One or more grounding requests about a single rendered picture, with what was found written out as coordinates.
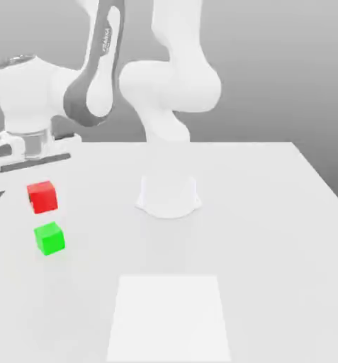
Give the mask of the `small green cube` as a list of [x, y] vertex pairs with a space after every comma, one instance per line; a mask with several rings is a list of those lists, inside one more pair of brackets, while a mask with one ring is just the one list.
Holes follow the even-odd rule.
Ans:
[[62, 229], [51, 222], [34, 229], [35, 241], [44, 255], [51, 255], [65, 248], [64, 233]]

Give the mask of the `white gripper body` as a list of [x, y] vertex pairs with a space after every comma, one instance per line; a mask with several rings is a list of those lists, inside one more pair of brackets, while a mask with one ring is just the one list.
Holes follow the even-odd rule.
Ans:
[[71, 157], [72, 154], [66, 152], [44, 157], [40, 160], [28, 160], [0, 165], [0, 191], [6, 190], [10, 184], [20, 183], [36, 177], [39, 173], [45, 171], [48, 165], [68, 160]]

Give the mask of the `small red cube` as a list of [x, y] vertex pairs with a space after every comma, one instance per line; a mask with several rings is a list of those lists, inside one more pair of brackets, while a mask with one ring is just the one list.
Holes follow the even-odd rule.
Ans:
[[50, 181], [27, 185], [27, 192], [35, 214], [58, 209], [57, 194]]

